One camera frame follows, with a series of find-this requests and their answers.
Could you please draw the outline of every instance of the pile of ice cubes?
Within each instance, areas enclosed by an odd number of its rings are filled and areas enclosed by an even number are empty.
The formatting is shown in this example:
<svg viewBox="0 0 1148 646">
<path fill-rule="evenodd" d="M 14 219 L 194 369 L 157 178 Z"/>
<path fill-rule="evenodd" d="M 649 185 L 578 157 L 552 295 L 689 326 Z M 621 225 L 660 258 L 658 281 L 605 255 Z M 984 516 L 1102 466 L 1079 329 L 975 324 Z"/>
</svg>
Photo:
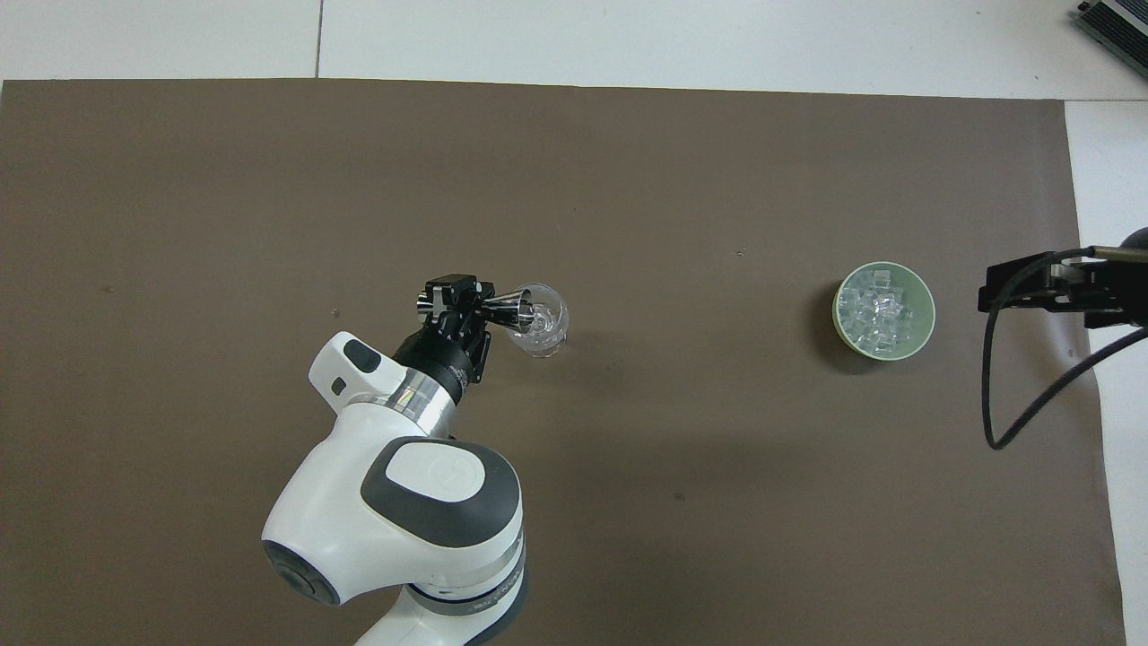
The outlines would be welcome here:
<svg viewBox="0 0 1148 646">
<path fill-rule="evenodd" d="M 837 298 L 841 332 L 862 352 L 891 356 L 913 340 L 913 310 L 903 298 L 887 268 L 858 271 Z"/>
</svg>

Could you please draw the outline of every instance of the white floor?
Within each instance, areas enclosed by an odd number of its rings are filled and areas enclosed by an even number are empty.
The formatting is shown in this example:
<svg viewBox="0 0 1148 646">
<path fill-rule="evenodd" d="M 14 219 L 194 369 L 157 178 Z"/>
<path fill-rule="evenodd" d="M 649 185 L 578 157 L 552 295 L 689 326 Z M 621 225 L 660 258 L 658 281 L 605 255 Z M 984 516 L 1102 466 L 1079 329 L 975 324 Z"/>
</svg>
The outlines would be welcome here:
<svg viewBox="0 0 1148 646">
<path fill-rule="evenodd" d="M 0 79 L 323 76 L 1065 99 L 1081 241 L 1117 244 L 1148 226 L 1148 80 L 1070 25 L 1075 5 L 5 0 Z M 1118 334 L 1093 334 L 1093 348 Z M 1148 646 L 1146 366 L 1138 347 L 1097 368 L 1133 646 Z"/>
</svg>

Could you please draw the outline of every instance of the brown mat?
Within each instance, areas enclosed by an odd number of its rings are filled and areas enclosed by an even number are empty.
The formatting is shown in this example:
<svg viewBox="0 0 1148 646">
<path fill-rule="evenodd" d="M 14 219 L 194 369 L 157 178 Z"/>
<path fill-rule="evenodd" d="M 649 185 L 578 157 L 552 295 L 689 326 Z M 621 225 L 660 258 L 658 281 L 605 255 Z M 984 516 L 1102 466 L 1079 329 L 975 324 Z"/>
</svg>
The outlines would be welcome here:
<svg viewBox="0 0 1148 646">
<path fill-rule="evenodd" d="M 1091 378 L 979 428 L 985 266 L 1077 243 L 1060 102 L 9 81 L 0 213 L 5 644 L 354 643 L 393 593 L 303 599 L 259 531 L 333 423 L 315 353 L 455 271 L 573 314 L 459 412 L 523 483 L 498 644 L 1124 643 Z M 833 336 L 869 259 L 936 295 L 908 361 Z M 1087 352 L 999 340 L 1002 423 Z"/>
</svg>

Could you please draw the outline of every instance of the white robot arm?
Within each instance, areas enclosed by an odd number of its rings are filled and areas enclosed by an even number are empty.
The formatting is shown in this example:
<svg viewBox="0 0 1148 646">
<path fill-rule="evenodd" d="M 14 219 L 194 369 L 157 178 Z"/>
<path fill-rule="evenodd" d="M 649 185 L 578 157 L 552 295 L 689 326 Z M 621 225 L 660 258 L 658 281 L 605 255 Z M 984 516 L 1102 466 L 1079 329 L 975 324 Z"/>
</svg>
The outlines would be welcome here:
<svg viewBox="0 0 1148 646">
<path fill-rule="evenodd" d="M 338 419 L 279 496 L 263 545 L 292 587 L 324 604 L 403 585 L 360 646 L 482 644 L 525 601 L 518 476 L 448 435 L 482 379 L 486 322 L 530 325 L 528 291 L 494 293 L 474 275 L 432 280 L 419 295 L 424 326 L 394 358 L 340 333 L 311 366 Z"/>
</svg>

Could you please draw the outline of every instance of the transparent glass cup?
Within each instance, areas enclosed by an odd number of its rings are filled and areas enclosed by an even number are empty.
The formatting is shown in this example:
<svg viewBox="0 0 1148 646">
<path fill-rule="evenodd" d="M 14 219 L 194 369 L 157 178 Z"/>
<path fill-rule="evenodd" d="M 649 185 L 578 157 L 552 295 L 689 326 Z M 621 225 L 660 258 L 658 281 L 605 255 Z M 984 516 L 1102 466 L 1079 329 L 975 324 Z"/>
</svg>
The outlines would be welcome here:
<svg viewBox="0 0 1148 646">
<path fill-rule="evenodd" d="M 534 320 L 527 333 L 515 333 L 506 330 L 514 345 L 522 349 L 530 357 L 552 357 L 561 350 L 566 343 L 566 332 L 571 327 L 569 309 L 563 296 L 549 285 L 542 282 L 530 282 L 522 285 L 519 289 L 530 291 L 530 309 L 534 312 Z"/>
</svg>

